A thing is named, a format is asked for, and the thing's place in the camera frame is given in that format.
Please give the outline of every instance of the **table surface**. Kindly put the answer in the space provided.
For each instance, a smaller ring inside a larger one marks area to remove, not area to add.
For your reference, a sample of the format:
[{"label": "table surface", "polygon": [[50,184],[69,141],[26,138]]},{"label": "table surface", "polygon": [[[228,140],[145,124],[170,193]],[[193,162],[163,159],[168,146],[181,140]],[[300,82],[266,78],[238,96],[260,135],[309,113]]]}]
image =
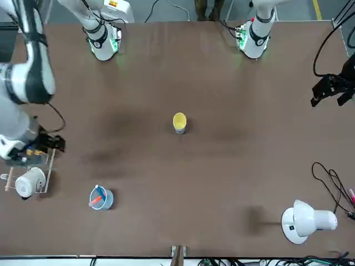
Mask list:
[{"label": "table surface", "polygon": [[[313,59],[331,29],[275,23],[255,61],[216,23],[133,24],[125,53],[99,62],[79,25],[48,26],[67,152],[55,160],[45,197],[0,193],[0,254],[163,256],[183,244],[190,256],[354,257],[354,223],[340,210],[335,231],[303,245],[288,242],[280,226],[296,199],[333,210],[312,178],[313,161],[355,187],[354,103],[310,104]],[[22,40],[14,62],[26,58]],[[337,73],[345,59],[338,32],[318,71]],[[48,129],[60,124],[47,106],[29,111]],[[188,120],[182,136],[172,128],[179,111]],[[114,192],[112,210],[88,207],[96,184]]]}]

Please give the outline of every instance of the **black cable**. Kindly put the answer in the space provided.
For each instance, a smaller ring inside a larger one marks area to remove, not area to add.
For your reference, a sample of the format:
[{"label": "black cable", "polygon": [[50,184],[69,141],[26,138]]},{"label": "black cable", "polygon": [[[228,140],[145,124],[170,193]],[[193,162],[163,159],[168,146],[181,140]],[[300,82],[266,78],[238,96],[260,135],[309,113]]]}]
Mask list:
[{"label": "black cable", "polygon": [[221,263],[222,263],[224,266],[227,266],[221,259],[219,259],[219,262],[220,262],[219,265],[221,265]]},{"label": "black cable", "polygon": [[340,12],[337,14],[337,16],[335,17],[334,21],[337,21],[337,18],[340,16],[340,14],[344,11],[344,9],[348,6],[348,4],[350,3],[351,0],[348,0],[348,2],[345,4],[345,6],[343,6],[342,10],[340,10]]},{"label": "black cable", "polygon": [[89,4],[86,2],[86,0],[82,0],[82,2],[83,2],[83,4],[86,6],[86,8],[87,8],[88,10],[90,10],[90,11],[94,14],[95,17],[97,17],[97,18],[99,18],[99,19],[101,19],[101,20],[103,20],[103,21],[106,21],[106,22],[122,21],[122,22],[124,23],[124,27],[126,27],[126,21],[124,21],[123,19],[121,19],[121,18],[106,19],[106,18],[104,18],[101,14],[100,14],[100,15],[97,15],[94,11],[92,11],[91,8],[89,7]]},{"label": "black cable", "polygon": [[350,44],[350,39],[351,39],[351,36],[353,35],[354,31],[355,31],[355,27],[353,27],[353,29],[352,29],[351,32],[349,33],[348,39],[347,39],[347,41],[346,41],[346,45],[347,45],[349,48],[351,48],[351,49],[354,49],[354,48],[355,48],[355,45],[351,45],[351,44]]},{"label": "black cable", "polygon": [[154,6],[155,6],[155,4],[156,4],[158,1],[160,1],[160,0],[155,0],[155,2],[153,3],[153,5],[151,6],[150,14],[149,14],[149,16],[146,18],[146,20],[145,20],[144,23],[146,23],[146,22],[150,19],[151,15],[153,14]]},{"label": "black cable", "polygon": [[90,262],[90,266],[95,266],[96,264],[96,258],[92,258]]},{"label": "black cable", "polygon": [[226,21],[217,21],[217,22],[219,22],[223,27],[225,27],[228,30],[229,34],[231,34],[233,36],[233,38],[235,38],[237,40],[241,40],[240,37],[235,36],[233,34],[233,32],[231,31],[231,30],[237,30],[237,28],[240,27],[240,25],[238,25],[237,27],[230,27],[227,25]]},{"label": "black cable", "polygon": [[55,133],[55,132],[60,132],[60,131],[62,131],[62,130],[65,128],[65,126],[67,125],[67,123],[65,122],[64,117],[63,117],[62,114],[58,111],[58,109],[55,108],[51,103],[47,103],[47,104],[57,113],[57,115],[58,115],[58,116],[60,117],[60,119],[62,120],[63,124],[62,124],[61,127],[58,128],[58,129],[50,130],[50,131],[46,130],[46,133]]},{"label": "black cable", "polygon": [[344,13],[344,15],[341,17],[341,19],[339,19],[339,21],[342,21],[342,19],[345,17],[345,15],[351,10],[351,8],[354,6],[355,1],[350,5],[350,7],[348,8],[348,10],[346,10],[346,12]]},{"label": "black cable", "polygon": [[[324,169],[324,171],[328,174],[329,179],[332,181],[332,183],[334,184],[334,186],[335,186],[335,187],[338,189],[338,191],[339,191],[339,197],[338,197],[338,199],[335,199],[334,194],[331,192],[331,190],[330,190],[329,187],[326,185],[326,183],[325,183],[322,179],[318,178],[318,177],[315,175],[315,172],[314,172],[315,165],[321,166],[321,167]],[[350,211],[348,211],[347,209],[345,209],[343,206],[340,205],[341,196],[343,196],[343,197],[345,198],[345,200],[346,200],[352,207],[355,207],[355,205],[354,205],[354,203],[352,202],[350,196],[347,194],[347,192],[346,192],[346,190],[345,190],[345,188],[344,188],[344,186],[343,186],[343,183],[341,182],[341,180],[340,180],[340,178],[339,178],[337,172],[336,172],[335,170],[333,170],[333,169],[327,170],[320,162],[314,162],[314,163],[312,164],[312,175],[313,175],[313,177],[314,177],[316,180],[321,181],[321,182],[323,183],[323,185],[326,187],[327,191],[329,192],[329,194],[332,196],[333,200],[335,201],[336,204],[335,204],[335,208],[334,208],[333,213],[335,214],[335,212],[337,211],[337,208],[338,208],[338,206],[339,206],[339,207],[340,207],[341,209],[343,209],[347,214],[349,214]]]},{"label": "black cable", "polygon": [[344,24],[346,21],[348,21],[351,17],[353,17],[355,15],[355,12],[352,12],[350,15],[348,15],[343,21],[341,21],[329,34],[328,36],[326,36],[326,38],[324,39],[324,41],[322,42],[318,52],[317,52],[317,55],[313,61],[313,73],[315,76],[318,76],[320,78],[324,77],[324,76],[327,76],[327,75],[331,75],[331,76],[336,76],[337,78],[340,78],[342,79],[343,81],[345,81],[346,83],[348,83],[348,81],[344,80],[343,78],[341,78],[339,75],[335,75],[335,74],[319,74],[317,73],[316,71],[316,65],[317,65],[317,60],[318,60],[318,57],[325,45],[325,43],[328,41],[328,39],[330,38],[330,36],[342,25]]}]

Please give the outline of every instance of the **desk lamp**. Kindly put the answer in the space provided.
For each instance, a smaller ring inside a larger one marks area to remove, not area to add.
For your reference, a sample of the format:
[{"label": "desk lamp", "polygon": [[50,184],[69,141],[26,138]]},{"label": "desk lamp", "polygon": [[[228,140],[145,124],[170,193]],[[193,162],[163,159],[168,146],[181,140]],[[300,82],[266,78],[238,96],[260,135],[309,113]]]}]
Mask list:
[{"label": "desk lamp", "polygon": [[315,211],[306,202],[295,200],[282,214],[282,230],[289,241],[302,244],[315,230],[334,230],[338,221],[330,211]]}]

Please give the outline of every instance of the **wire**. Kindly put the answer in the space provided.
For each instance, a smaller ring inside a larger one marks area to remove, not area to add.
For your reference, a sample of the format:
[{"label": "wire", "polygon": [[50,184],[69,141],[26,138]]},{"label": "wire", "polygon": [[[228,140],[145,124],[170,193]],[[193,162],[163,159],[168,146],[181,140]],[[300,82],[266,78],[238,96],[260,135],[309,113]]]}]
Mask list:
[{"label": "wire", "polygon": [[232,32],[232,30],[237,30],[237,28],[240,27],[240,25],[238,25],[237,27],[230,27],[227,25],[226,21],[217,21],[217,22],[219,22],[223,27],[225,27],[228,30],[229,34],[231,34],[233,36],[233,38],[235,38],[237,40],[241,40],[240,37],[235,36]]},{"label": "wire", "polygon": [[62,125],[61,125],[60,128],[55,129],[55,130],[50,130],[50,131],[46,130],[46,133],[56,133],[56,132],[62,131],[62,130],[65,128],[65,126],[67,125],[67,123],[65,122],[64,117],[63,117],[62,114],[58,111],[58,109],[55,108],[51,103],[47,103],[47,104],[57,113],[57,115],[60,117],[60,119],[62,120],[63,123],[62,123]]},{"label": "wire", "polygon": [[104,18],[101,14],[100,15],[97,15],[89,6],[89,4],[86,2],[86,0],[82,0],[83,4],[86,6],[86,8],[88,10],[91,11],[91,13],[96,17],[96,21],[100,23],[100,25],[103,25],[100,21],[97,20],[97,18],[103,20],[103,21],[106,21],[108,23],[110,22],[113,22],[113,21],[122,21],[124,23],[124,27],[126,28],[126,21],[124,19],[121,19],[121,18],[114,18],[114,19],[106,19]]},{"label": "wire", "polygon": [[186,8],[183,8],[183,7],[181,7],[181,6],[178,6],[177,4],[172,4],[172,3],[170,2],[170,0],[168,0],[168,2],[169,2],[169,4],[170,4],[171,6],[177,7],[177,8],[180,8],[180,9],[184,10],[184,11],[187,13],[187,17],[188,17],[187,21],[190,21],[190,13],[189,13],[189,11],[188,11]]},{"label": "wire", "polygon": [[317,73],[316,71],[316,64],[317,64],[317,60],[318,60],[318,57],[325,45],[325,43],[328,41],[328,39],[330,38],[330,36],[342,25],[344,24],[346,21],[348,21],[351,17],[353,17],[355,15],[355,12],[352,12],[350,15],[348,15],[343,21],[341,21],[329,34],[328,36],[326,36],[326,38],[324,39],[324,41],[322,42],[318,52],[317,52],[317,55],[313,61],[313,73],[315,76],[318,76],[318,77],[324,77],[324,76],[327,76],[327,75],[331,75],[331,76],[336,76],[337,78],[340,78],[342,79],[339,75],[335,75],[335,74],[319,74]]},{"label": "wire", "polygon": [[[338,199],[335,199],[335,196],[334,194],[331,192],[331,190],[329,189],[329,187],[326,185],[326,183],[318,178],[316,175],[315,175],[315,166],[316,165],[319,165],[323,168],[323,170],[328,174],[328,177],[329,179],[332,181],[333,185],[338,189],[338,192],[339,192],[339,196],[338,196]],[[340,205],[340,199],[341,199],[341,196],[343,196],[345,198],[345,200],[352,206],[355,208],[355,205],[354,203],[352,202],[350,196],[347,194],[344,186],[343,186],[343,183],[341,182],[337,172],[333,169],[329,169],[327,170],[320,162],[314,162],[312,164],[312,175],[313,177],[318,180],[318,181],[321,181],[323,183],[323,185],[326,187],[327,191],[329,192],[329,194],[332,196],[333,200],[335,201],[335,207],[334,207],[334,211],[333,213],[335,214],[336,211],[337,211],[337,208],[340,207],[341,209],[343,209],[346,213],[350,213],[350,211],[348,211],[347,209],[345,209],[343,206]]]},{"label": "wire", "polygon": [[92,258],[92,259],[91,259],[90,266],[95,266],[95,264],[96,264],[96,259],[97,259],[97,258]]},{"label": "wire", "polygon": [[355,262],[355,260],[353,259],[346,259],[345,257],[349,255],[349,252],[345,252],[343,253],[340,257],[336,258],[336,259],[323,259],[323,258],[319,258],[316,256],[306,256],[300,259],[280,259],[277,261],[277,263],[275,264],[275,266],[280,265],[281,262],[283,266],[290,266],[291,264],[297,264],[298,266],[307,266],[312,262],[318,262],[321,264],[327,264],[327,265],[331,265],[331,266],[349,266],[351,265],[350,262]]},{"label": "wire", "polygon": [[346,45],[347,45],[349,48],[351,48],[351,49],[354,49],[354,48],[355,48],[355,45],[351,45],[351,44],[350,44],[350,39],[351,39],[351,36],[353,35],[354,31],[355,31],[355,27],[353,27],[353,29],[351,30],[351,32],[350,32],[350,34],[349,34],[349,36],[348,36],[348,39],[347,39],[347,41],[346,41]]},{"label": "wire", "polygon": [[342,19],[345,17],[345,15],[351,10],[351,8],[354,6],[355,1],[349,6],[349,8],[346,10],[344,15],[339,19],[339,21],[342,21]]},{"label": "wire", "polygon": [[340,10],[340,12],[337,14],[337,16],[335,17],[334,21],[337,20],[337,18],[340,16],[340,14],[344,11],[344,9],[348,6],[348,4],[351,2],[351,0],[348,0],[348,2],[345,4],[345,6],[343,6],[342,10]]},{"label": "wire", "polygon": [[153,5],[151,6],[150,14],[149,14],[149,16],[146,18],[146,20],[144,21],[144,23],[146,23],[146,22],[150,19],[151,15],[153,14],[154,6],[155,6],[155,4],[156,4],[158,1],[160,1],[160,0],[155,0],[155,2],[153,3]]}]

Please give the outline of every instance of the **paper cup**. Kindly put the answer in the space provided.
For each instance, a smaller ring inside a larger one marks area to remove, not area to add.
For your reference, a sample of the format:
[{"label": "paper cup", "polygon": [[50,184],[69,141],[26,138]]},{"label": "paper cup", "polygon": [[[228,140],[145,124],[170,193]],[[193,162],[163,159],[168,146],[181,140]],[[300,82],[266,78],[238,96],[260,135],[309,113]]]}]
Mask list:
[{"label": "paper cup", "polygon": [[45,175],[38,167],[33,167],[16,179],[15,188],[21,197],[28,198],[45,186]]},{"label": "paper cup", "polygon": [[173,117],[173,126],[177,134],[183,134],[186,128],[186,116],[181,112],[175,114]]}]

